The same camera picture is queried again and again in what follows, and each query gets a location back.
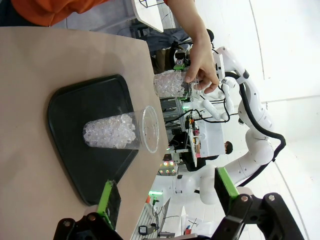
hand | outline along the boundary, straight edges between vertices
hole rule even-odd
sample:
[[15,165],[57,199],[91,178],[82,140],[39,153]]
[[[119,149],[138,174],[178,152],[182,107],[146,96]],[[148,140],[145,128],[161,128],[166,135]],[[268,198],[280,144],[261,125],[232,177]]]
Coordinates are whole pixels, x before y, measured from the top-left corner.
[[216,63],[207,33],[205,33],[203,37],[193,41],[190,50],[190,62],[191,65],[184,80],[190,83],[198,74],[199,84],[196,85],[197,90],[202,90],[211,83],[210,86],[204,90],[204,93],[208,94],[213,92],[219,85],[219,79],[216,74]]

black tray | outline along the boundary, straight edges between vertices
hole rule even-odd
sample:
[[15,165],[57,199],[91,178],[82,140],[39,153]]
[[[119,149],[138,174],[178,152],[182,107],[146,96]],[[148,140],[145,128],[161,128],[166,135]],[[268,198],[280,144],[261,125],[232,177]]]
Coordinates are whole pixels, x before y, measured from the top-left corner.
[[89,147],[83,139],[83,127],[89,121],[133,110],[128,86],[120,75],[60,88],[50,100],[50,131],[65,168],[87,205],[99,203],[107,180],[119,182],[138,150]]

table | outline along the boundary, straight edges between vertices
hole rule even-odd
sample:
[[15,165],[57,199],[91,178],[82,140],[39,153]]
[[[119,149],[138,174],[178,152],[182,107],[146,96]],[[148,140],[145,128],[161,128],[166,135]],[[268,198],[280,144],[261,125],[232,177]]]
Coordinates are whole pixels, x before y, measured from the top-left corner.
[[100,32],[1,27],[0,46],[1,239],[52,239],[60,219],[81,219],[87,206],[59,161],[47,107],[57,89],[113,74],[126,79],[135,110],[152,105],[160,120],[157,152],[139,151],[118,184],[116,229],[129,239],[168,146],[147,44]]
[[164,27],[161,21],[158,6],[155,5],[157,4],[157,0],[147,0],[147,1],[148,1],[148,6],[151,6],[151,7],[143,6],[140,3],[140,0],[124,0],[124,3],[128,8],[127,17],[123,18],[120,21],[116,21],[113,24],[105,24],[105,25],[96,27],[94,29],[91,29],[91,31],[100,31],[102,29],[112,28],[121,23],[125,23],[133,19],[138,19],[139,22],[162,33],[164,31]]

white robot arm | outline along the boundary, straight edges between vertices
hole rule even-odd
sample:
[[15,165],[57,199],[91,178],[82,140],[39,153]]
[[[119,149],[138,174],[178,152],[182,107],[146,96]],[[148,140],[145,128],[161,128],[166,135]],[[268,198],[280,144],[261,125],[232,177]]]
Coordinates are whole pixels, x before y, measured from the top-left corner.
[[[245,94],[254,119],[262,128],[272,131],[273,121],[267,109],[261,104],[259,92],[248,72],[240,65],[229,49],[220,47],[216,51],[222,56],[225,72],[235,72],[239,76],[236,82],[239,85],[245,85]],[[243,101],[239,104],[238,114],[239,118],[250,129],[245,135],[248,152],[225,166],[234,184],[250,177],[262,165],[268,164],[274,156],[274,150],[268,141],[269,137],[262,134],[253,126],[245,110]]]

plastic cup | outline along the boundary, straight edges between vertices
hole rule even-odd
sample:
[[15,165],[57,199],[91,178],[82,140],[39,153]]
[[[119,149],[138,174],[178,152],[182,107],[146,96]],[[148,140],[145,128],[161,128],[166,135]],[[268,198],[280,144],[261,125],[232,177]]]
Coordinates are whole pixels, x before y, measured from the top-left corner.
[[200,91],[194,87],[199,83],[198,77],[189,83],[185,82],[186,71],[165,71],[156,74],[153,79],[154,91],[159,98],[196,98]]
[[83,127],[83,138],[90,147],[147,149],[155,153],[159,143],[159,122],[155,109],[110,116],[90,121]]

